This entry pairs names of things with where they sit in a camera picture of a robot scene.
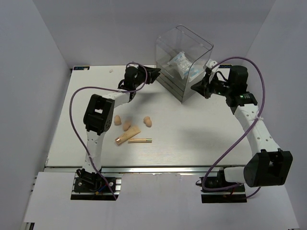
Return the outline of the cotton pad pack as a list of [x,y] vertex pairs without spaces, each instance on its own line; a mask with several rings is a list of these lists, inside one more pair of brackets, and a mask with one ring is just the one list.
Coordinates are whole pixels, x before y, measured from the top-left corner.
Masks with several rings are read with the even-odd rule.
[[182,79],[188,76],[189,69],[192,66],[192,63],[187,59],[183,51],[179,52],[167,64],[170,66],[176,65]]
[[200,74],[202,74],[204,69],[200,68],[193,68],[188,73],[188,80],[192,82],[195,78],[197,78]]

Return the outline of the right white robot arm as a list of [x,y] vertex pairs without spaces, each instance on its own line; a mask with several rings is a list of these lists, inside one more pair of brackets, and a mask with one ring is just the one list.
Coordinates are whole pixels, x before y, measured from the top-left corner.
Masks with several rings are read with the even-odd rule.
[[226,98],[226,104],[244,130],[252,152],[245,166],[221,168],[216,184],[205,189],[228,191],[238,184],[249,187],[278,186],[286,181],[293,161],[291,152],[282,150],[273,140],[260,117],[255,96],[247,91],[248,70],[243,66],[231,66],[228,78],[219,80],[215,62],[207,64],[203,79],[191,89],[210,98],[212,94]]

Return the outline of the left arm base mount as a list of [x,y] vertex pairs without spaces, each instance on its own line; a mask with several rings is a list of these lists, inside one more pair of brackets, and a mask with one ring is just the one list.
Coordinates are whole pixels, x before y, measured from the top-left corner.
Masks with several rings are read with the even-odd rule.
[[77,169],[73,181],[71,200],[115,201],[121,187],[121,178],[106,177],[95,172]]

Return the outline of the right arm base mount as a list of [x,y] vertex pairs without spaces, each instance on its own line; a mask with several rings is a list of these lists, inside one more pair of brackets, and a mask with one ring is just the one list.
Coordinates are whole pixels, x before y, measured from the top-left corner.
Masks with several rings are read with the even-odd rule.
[[209,176],[204,185],[206,188],[213,189],[208,191],[203,189],[202,181],[204,177],[200,177],[195,185],[201,188],[201,202],[203,204],[222,204],[222,203],[246,203],[247,196],[244,185],[223,189],[223,187],[233,186],[235,183],[228,183],[222,176]]

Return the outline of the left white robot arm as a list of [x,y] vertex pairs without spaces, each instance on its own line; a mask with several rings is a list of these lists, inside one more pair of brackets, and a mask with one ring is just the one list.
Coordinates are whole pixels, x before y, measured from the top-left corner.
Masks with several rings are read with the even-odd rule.
[[111,127],[114,109],[133,100],[137,88],[143,84],[152,84],[160,75],[160,71],[160,68],[128,66],[116,92],[91,96],[83,117],[88,149],[83,171],[97,174],[101,170],[103,139]]

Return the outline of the beige makeup sponge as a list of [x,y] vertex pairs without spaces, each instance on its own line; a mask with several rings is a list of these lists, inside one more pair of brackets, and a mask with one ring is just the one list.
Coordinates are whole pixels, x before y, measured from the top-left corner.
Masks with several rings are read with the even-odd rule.
[[130,120],[126,120],[122,126],[123,131],[127,131],[131,126],[131,121]]
[[143,122],[145,123],[145,125],[147,127],[152,127],[152,121],[151,121],[151,118],[149,116],[146,116],[144,119],[143,119]]
[[119,115],[116,115],[114,117],[114,125],[116,125],[116,126],[120,126],[121,125],[121,118],[120,118]]

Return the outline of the clear acrylic organizer box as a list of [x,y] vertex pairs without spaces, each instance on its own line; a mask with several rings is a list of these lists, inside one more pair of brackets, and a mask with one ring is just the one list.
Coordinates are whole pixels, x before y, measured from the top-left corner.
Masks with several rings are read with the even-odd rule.
[[157,81],[183,103],[195,93],[191,86],[203,78],[212,50],[210,41],[183,25],[168,30],[155,41]]

